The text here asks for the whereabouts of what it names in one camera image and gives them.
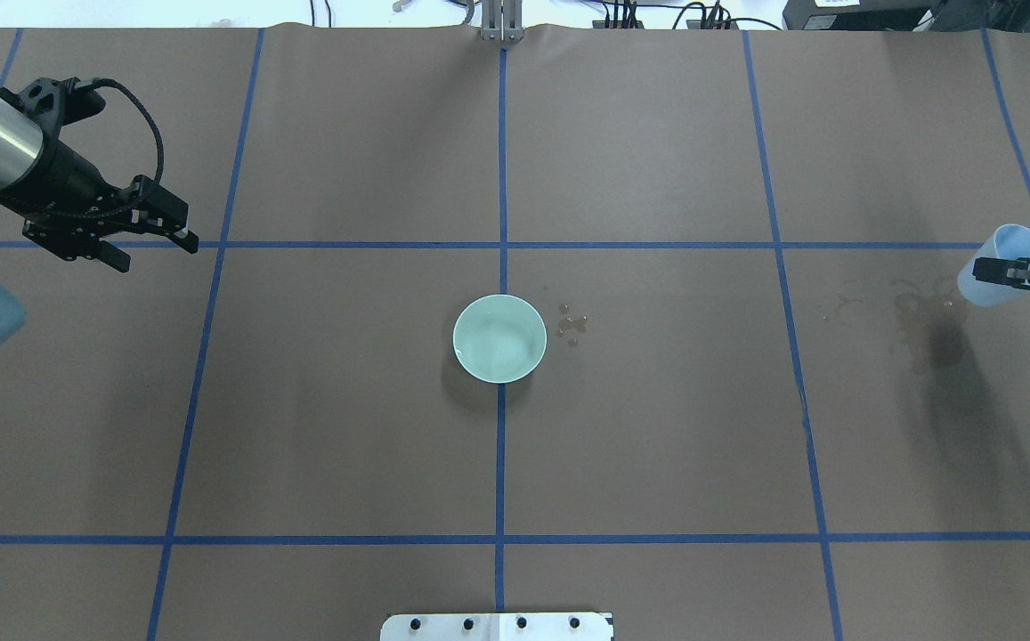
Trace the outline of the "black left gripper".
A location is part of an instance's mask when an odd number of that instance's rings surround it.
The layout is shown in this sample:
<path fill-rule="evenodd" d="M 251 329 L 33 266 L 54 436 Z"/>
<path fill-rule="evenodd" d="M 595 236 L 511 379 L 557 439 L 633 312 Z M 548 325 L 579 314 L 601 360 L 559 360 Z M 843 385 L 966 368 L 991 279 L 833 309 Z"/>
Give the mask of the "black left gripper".
<path fill-rule="evenodd" d="M 131 269 L 131 256 L 107 241 L 115 234 L 153 234 L 190 255 L 199 251 L 185 200 L 147 175 L 111 185 L 95 164 L 49 134 L 20 179 L 20 215 L 22 236 L 52 255 L 100 261 L 122 273 Z"/>

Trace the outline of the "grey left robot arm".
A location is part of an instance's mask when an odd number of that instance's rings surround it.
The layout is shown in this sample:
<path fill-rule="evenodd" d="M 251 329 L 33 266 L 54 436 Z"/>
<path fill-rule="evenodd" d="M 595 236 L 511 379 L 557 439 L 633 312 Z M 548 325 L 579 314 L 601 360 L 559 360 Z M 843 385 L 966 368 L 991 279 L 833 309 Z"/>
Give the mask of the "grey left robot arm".
<path fill-rule="evenodd" d="M 152 175 L 111 185 L 98 167 L 61 139 L 64 126 L 105 109 L 101 89 L 118 91 L 147 123 L 154 141 Z M 23 222 L 22 236 L 64 261 L 99 261 L 128 272 L 131 256 L 113 235 L 164 237 L 188 254 L 199 236 L 188 226 L 188 203 L 162 185 L 165 144 L 152 115 L 115 78 L 41 77 L 22 90 L 0 86 L 0 206 Z"/>

